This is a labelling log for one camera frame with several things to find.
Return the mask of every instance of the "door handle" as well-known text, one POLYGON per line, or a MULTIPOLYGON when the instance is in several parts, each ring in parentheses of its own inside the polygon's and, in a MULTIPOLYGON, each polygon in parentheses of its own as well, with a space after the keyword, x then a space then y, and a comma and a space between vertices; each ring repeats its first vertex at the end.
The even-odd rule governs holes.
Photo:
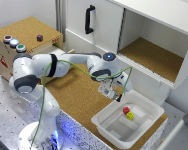
POLYGON ((85 21, 85 31, 86 34, 92 33, 94 30, 90 28, 90 12, 95 10, 95 7, 90 5, 90 8, 86 9, 86 21, 85 21))

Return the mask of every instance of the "yellow object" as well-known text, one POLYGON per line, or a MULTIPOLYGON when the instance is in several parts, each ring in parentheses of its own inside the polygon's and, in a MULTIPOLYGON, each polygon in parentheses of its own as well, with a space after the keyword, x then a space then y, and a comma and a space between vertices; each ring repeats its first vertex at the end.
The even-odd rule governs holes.
POLYGON ((126 117, 127 117, 127 119, 132 120, 134 118, 134 113, 128 112, 126 117))

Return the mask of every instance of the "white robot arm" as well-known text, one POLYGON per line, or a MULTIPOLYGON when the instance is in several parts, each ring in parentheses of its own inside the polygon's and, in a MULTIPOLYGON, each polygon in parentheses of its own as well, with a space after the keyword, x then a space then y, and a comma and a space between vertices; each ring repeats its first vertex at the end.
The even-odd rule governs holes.
MULTIPOLYGON (((115 54, 105 53, 103 57, 97 53, 88 54, 38 54, 33 57, 25 52, 18 53, 13 62, 13 77, 10 79, 9 85, 13 91, 19 96, 28 101, 35 101, 40 106, 42 104, 43 86, 38 85, 39 78, 45 75, 46 68, 50 63, 47 70, 48 77, 63 77, 67 74, 70 64, 63 61, 71 62, 74 64, 85 64, 89 73, 95 77, 108 77, 121 71, 119 61, 115 54)), ((124 87, 128 75, 125 72, 118 74, 117 76, 102 79, 91 77, 94 81, 102 82, 98 91, 108 98, 115 99, 117 94, 112 89, 112 84, 124 87)), ((131 82, 126 85, 125 91, 132 89, 131 82)), ((52 96, 52 94, 46 89, 45 92, 45 104, 43 108, 42 123, 39 127, 39 131, 35 138, 34 147, 42 147, 42 142, 51 136, 56 130, 55 117, 59 114, 60 107, 58 102, 52 96)), ((32 132, 29 140, 34 137, 36 129, 32 132)))

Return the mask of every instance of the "cable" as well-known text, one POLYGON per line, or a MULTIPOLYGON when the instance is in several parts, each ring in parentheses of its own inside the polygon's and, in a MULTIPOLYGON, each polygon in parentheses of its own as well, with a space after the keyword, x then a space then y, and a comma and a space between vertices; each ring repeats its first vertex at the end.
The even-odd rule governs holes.
MULTIPOLYGON (((112 75, 112 76, 108 76, 108 77, 96 77, 96 76, 93 76, 93 75, 89 74, 89 73, 86 72, 85 70, 81 69, 80 67, 78 67, 77 65, 75 65, 75 64, 73 64, 73 63, 71 63, 71 62, 69 62, 69 61, 66 61, 66 60, 58 60, 58 61, 62 61, 62 62, 69 63, 69 64, 73 65, 74 67, 76 67, 77 69, 79 69, 79 70, 81 70, 82 72, 84 72, 85 74, 87 74, 87 75, 89 75, 89 76, 91 76, 91 77, 93 77, 93 78, 98 78, 98 79, 107 79, 107 78, 111 78, 111 77, 114 77, 114 76, 119 75, 120 73, 124 72, 124 71, 127 70, 127 69, 130 69, 129 76, 128 76, 128 78, 127 78, 127 81, 126 81, 126 83, 125 83, 125 85, 124 85, 124 87, 123 87, 122 93, 120 94, 119 98, 122 97, 122 94, 123 94, 124 91, 125 91, 125 87, 126 87, 126 85, 127 85, 127 83, 128 83, 129 77, 130 77, 131 72, 132 72, 132 67, 128 67, 128 68, 125 68, 125 69, 123 69, 122 71, 120 71, 120 72, 118 72, 118 73, 116 73, 116 74, 114 74, 114 75, 112 75)), ((38 127, 37 127, 37 129, 36 129, 36 133, 35 133, 34 138, 33 138, 33 140, 32 140, 30 150, 31 150, 32 145, 33 145, 33 143, 34 143, 34 140, 35 140, 35 138, 36 138, 36 135, 37 135, 37 132, 38 132, 38 129, 39 129, 39 126, 40 126, 40 122, 41 122, 41 116, 42 116, 42 113, 43 113, 43 106, 44 106, 44 102, 45 102, 45 77, 46 77, 46 75, 47 75, 48 68, 51 66, 51 64, 52 64, 52 63, 49 63, 48 66, 47 66, 47 68, 46 68, 46 70, 45 70, 45 75, 44 75, 44 79, 43 79, 43 103, 42 103, 42 106, 41 106, 41 112, 40 112, 38 127)))

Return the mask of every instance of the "shelf compartment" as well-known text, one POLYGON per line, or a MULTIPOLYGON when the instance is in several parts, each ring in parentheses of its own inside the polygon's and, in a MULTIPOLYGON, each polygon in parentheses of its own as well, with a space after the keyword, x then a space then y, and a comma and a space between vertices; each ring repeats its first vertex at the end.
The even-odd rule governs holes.
POLYGON ((184 58, 141 37, 119 51, 160 76, 175 82, 184 58))

